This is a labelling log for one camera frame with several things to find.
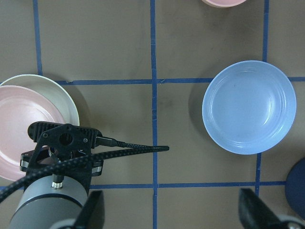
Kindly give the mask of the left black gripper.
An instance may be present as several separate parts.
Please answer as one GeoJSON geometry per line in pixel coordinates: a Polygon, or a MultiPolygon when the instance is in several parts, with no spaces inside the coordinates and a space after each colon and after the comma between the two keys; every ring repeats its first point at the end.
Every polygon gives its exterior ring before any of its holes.
{"type": "Polygon", "coordinates": [[[95,128],[43,121],[30,124],[28,135],[36,146],[20,156],[20,170],[26,175],[49,165],[90,155],[98,146],[97,138],[102,137],[95,128]]]}

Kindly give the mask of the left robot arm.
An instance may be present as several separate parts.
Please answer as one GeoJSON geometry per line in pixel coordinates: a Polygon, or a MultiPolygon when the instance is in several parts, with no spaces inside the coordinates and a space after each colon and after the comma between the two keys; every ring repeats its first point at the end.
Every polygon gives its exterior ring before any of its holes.
{"type": "MultiPolygon", "coordinates": [[[[23,153],[21,169],[28,176],[53,165],[91,154],[101,132],[94,128],[35,122],[28,128],[36,143],[23,153]]],[[[92,177],[102,173],[103,161],[77,163],[73,168],[48,172],[24,184],[11,229],[101,229],[105,222],[102,191],[90,192],[92,177]]]]}

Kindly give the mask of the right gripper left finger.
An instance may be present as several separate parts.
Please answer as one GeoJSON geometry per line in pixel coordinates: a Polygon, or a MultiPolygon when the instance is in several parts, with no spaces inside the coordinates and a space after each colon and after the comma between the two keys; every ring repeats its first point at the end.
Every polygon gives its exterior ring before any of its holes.
{"type": "Polygon", "coordinates": [[[103,191],[93,191],[76,219],[54,223],[52,229],[102,229],[105,223],[103,191]]]}

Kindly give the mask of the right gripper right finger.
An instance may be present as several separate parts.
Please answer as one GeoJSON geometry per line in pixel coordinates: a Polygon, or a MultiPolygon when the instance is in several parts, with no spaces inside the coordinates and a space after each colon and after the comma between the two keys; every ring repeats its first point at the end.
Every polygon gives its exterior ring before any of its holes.
{"type": "Polygon", "coordinates": [[[278,217],[249,188],[239,190],[238,216],[244,229],[303,229],[305,224],[297,218],[278,217]]]}

